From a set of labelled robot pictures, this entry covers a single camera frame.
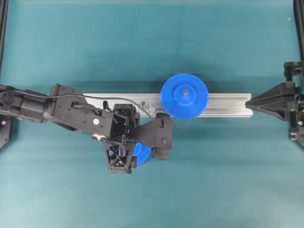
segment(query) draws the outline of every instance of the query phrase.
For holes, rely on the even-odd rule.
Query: aluminum rail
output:
[[[85,93],[97,97],[123,97],[141,104],[152,116],[165,113],[160,102],[159,93]],[[245,107],[245,102],[251,99],[251,94],[209,94],[209,102],[205,111],[199,117],[251,117],[253,112]],[[103,101],[86,98],[89,104],[103,108]],[[108,100],[112,109],[114,104],[128,104],[127,101]],[[147,115],[138,110],[141,117]]]

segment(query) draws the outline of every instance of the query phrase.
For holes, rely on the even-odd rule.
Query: teal table surface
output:
[[[257,95],[299,59],[291,0],[11,0],[0,82],[159,92],[188,72],[211,93]],[[288,123],[254,112],[174,120],[173,134],[167,161],[118,175],[89,136],[15,121],[0,152],[0,227],[303,226],[304,153]]]

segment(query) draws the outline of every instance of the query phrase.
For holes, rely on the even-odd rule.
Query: screw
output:
[[[185,96],[187,96],[189,94],[189,90],[188,89],[185,89],[182,94],[184,94]]]
[[[290,136],[289,136],[289,139],[290,139],[290,140],[296,140],[296,137],[295,137],[294,135],[290,135]]]
[[[98,120],[98,119],[94,119],[94,120],[93,120],[93,124],[99,125],[99,120]]]

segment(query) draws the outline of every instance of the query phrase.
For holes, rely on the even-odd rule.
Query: black robotic arm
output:
[[[169,115],[158,113],[155,119],[140,125],[135,106],[115,104],[111,110],[106,102],[107,99],[124,98],[94,97],[104,100],[104,108],[99,109],[88,104],[86,97],[89,96],[80,90],[58,84],[53,86],[50,96],[0,85],[0,114],[30,122],[51,121],[67,130],[91,135],[104,144],[110,172],[131,173],[131,168],[136,168],[133,156],[136,143],[152,148],[156,159],[168,158],[173,130]],[[141,108],[133,101],[130,103]]]

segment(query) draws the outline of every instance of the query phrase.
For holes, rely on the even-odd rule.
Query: wire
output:
[[[87,95],[79,95],[79,94],[63,94],[63,95],[56,95],[56,96],[47,96],[47,95],[36,95],[36,94],[31,94],[27,93],[22,90],[14,90],[16,93],[24,94],[24,95],[29,95],[33,97],[39,97],[39,98],[62,98],[62,97],[83,97],[83,98],[91,98],[91,99],[96,99],[96,100],[120,100],[120,101],[127,101],[132,103],[133,105],[137,106],[140,110],[142,110],[150,119],[155,121],[160,127],[163,127],[163,125],[155,120],[143,107],[141,107],[138,103],[136,103],[133,100],[127,99],[127,98],[122,98],[122,97],[97,97],[97,96],[87,96]]]

